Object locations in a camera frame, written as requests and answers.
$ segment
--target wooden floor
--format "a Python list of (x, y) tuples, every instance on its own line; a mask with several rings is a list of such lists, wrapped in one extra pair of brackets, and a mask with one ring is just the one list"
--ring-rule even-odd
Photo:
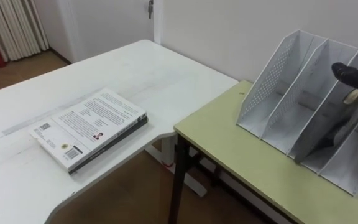
[[(9, 63), (0, 68), (0, 88), (65, 65), (51, 52)], [(200, 198), (185, 187), (178, 223), (263, 223), (222, 189), (211, 188), (208, 179), (197, 170), (190, 173), (208, 193)], [(142, 152), (61, 209), (52, 223), (166, 223), (172, 180), (169, 171)]]

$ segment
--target file organizer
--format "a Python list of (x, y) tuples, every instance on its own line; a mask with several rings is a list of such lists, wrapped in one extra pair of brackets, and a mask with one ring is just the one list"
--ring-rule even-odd
[[(308, 155), (353, 90), (336, 80), (335, 62), (358, 68), (358, 48), (301, 30), (287, 36), (242, 102), (237, 125), (291, 158)], [(305, 156), (302, 164), (355, 195), (358, 108), (341, 132), (336, 147)]]
[(245, 98), (237, 124), (261, 137), (272, 111), (324, 41), (301, 30), (285, 37)]

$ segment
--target desk frame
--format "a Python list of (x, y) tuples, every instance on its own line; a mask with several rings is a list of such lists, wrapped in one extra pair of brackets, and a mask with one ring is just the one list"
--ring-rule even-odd
[[(192, 147), (194, 150), (197, 151), (196, 155), (194, 155), (193, 157), (191, 157), (189, 155), (190, 147)], [(192, 143), (187, 141), (180, 134), (178, 134), (178, 143), (175, 146), (175, 151), (177, 153), (177, 163), (176, 163), (176, 168), (175, 168), (175, 176), (173, 179), (170, 213), (169, 213), (169, 218), (168, 218), (169, 224), (177, 223), (178, 212), (179, 212), (179, 208), (180, 208), (181, 193), (183, 190), (183, 183), (184, 183), (185, 175), (186, 175), (187, 171), (190, 168), (192, 168), (193, 166), (196, 166), (202, 172), (206, 173), (209, 176), (209, 178), (211, 179), (212, 185), (222, 185), (224, 190), (226, 190), (232, 196), (235, 196), (236, 199), (242, 201), (243, 204), (245, 204), (247, 207), (249, 207), (254, 213), (258, 214), (260, 216), (260, 218), (263, 219), (265, 222), (276, 223), (274, 220), (272, 220), (270, 217), (268, 217), (265, 213), (263, 213), (261, 210), (259, 210), (255, 205), (251, 204), (246, 199), (242, 198), (239, 194), (233, 193), (233, 192), (235, 192), (235, 190), (230, 188), (228, 185), (223, 184), (223, 182), (220, 181), (220, 178), (219, 178), (219, 174), (221, 171), (224, 171), (225, 173), (227, 173), (236, 182), (240, 183), (244, 188), (246, 188), (248, 191), (250, 191), (256, 197), (261, 199), (261, 201), (263, 201), (263, 203), (265, 203), (270, 208), (275, 210), (278, 214), (280, 214), (282, 217), (284, 217), (290, 223), (297, 223), (296, 221), (294, 221), (294, 219), (289, 217), (287, 214), (282, 212), (279, 208), (277, 208), (272, 203), (270, 203), (268, 200), (263, 198), (263, 196), (261, 196), (256, 191), (254, 191), (251, 187), (249, 187), (245, 183), (241, 182), (238, 178), (236, 178), (234, 175), (232, 175), (230, 172), (228, 172), (225, 168), (220, 166), (213, 159), (208, 157), (205, 153), (203, 153), (196, 146), (194, 146)], [(208, 173), (209, 171), (206, 170), (199, 163), (199, 161), (202, 160), (202, 158), (206, 158), (206, 159), (210, 160), (213, 164), (215, 164), (216, 168), (215, 168), (215, 172), (213, 174)]]

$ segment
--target stack of books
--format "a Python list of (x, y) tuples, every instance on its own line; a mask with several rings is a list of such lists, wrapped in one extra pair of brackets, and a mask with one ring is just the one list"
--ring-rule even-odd
[(147, 122), (145, 110), (105, 88), (29, 132), (72, 174)]

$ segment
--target wooden table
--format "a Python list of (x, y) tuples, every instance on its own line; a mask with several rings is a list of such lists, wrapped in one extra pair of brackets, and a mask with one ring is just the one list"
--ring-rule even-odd
[[(149, 144), (174, 136), (174, 124), (236, 83), (143, 40), (0, 90), (0, 223), (48, 222)], [(103, 87), (145, 109), (149, 123), (70, 176), (28, 125)]]
[(291, 222), (358, 223), (358, 196), (350, 196), (236, 126), (242, 100), (251, 86), (240, 82), (175, 125), (179, 137), (170, 224), (176, 222), (183, 174), (200, 157), (189, 157), (190, 146)]

